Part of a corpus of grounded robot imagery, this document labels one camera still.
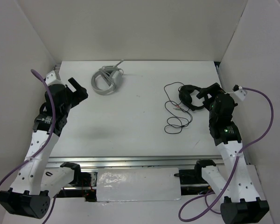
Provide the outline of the black headphones with cable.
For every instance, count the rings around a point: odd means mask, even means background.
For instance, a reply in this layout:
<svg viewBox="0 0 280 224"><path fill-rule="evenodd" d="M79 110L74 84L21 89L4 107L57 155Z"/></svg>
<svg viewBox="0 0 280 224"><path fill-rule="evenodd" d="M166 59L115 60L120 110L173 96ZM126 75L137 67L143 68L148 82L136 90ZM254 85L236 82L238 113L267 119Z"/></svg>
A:
<svg viewBox="0 0 280 224"><path fill-rule="evenodd" d="M177 89L178 98L180 100L179 103L173 101L166 90L167 87L172 86L174 84L180 85ZM193 121L193 115L191 114L190 111L195 112L204 109L203 105L194 105L193 98L192 98L192 94L194 92L199 92L201 89L202 89L201 87L190 85L190 84L183 84L182 82L173 82L163 87L163 90L168 99L164 103L164 108L171 115L169 118L167 118L166 120L167 124L164 126L164 132L166 134L174 135L174 134L181 133L183 129L188 128ZM178 110L187 114L189 116L189 119L186 117L175 115L172 111L168 109L168 104L171 104L174 110Z"/></svg>

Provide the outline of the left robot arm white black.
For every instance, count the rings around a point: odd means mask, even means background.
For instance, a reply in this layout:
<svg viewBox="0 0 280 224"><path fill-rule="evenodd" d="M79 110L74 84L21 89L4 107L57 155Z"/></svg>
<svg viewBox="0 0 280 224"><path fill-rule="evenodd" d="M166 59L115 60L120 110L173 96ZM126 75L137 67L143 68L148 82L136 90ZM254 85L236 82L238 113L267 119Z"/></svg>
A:
<svg viewBox="0 0 280 224"><path fill-rule="evenodd" d="M74 78L68 81L74 91L62 83L48 86L45 102L34 120L25 163L9 190L0 191L0 204L10 214L42 219L51 199L64 186L77 186L82 182L81 168L76 163L64 162L57 171L46 171L70 110L88 98L87 90Z"/></svg>

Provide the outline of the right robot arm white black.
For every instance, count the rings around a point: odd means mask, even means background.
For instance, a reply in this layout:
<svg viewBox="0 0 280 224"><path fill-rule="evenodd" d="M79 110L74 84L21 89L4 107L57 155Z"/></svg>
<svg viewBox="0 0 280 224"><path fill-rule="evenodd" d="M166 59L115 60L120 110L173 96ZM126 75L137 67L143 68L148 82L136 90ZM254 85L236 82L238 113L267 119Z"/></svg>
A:
<svg viewBox="0 0 280 224"><path fill-rule="evenodd" d="M240 132L232 120L237 103L218 83L202 88L197 97L204 98L203 105L210 113L210 134L229 177L225 180L218 168L207 162L194 171L194 178L211 186L217 196L214 202L220 202L224 223L258 223L269 211L269 205L260 198L248 172Z"/></svg>

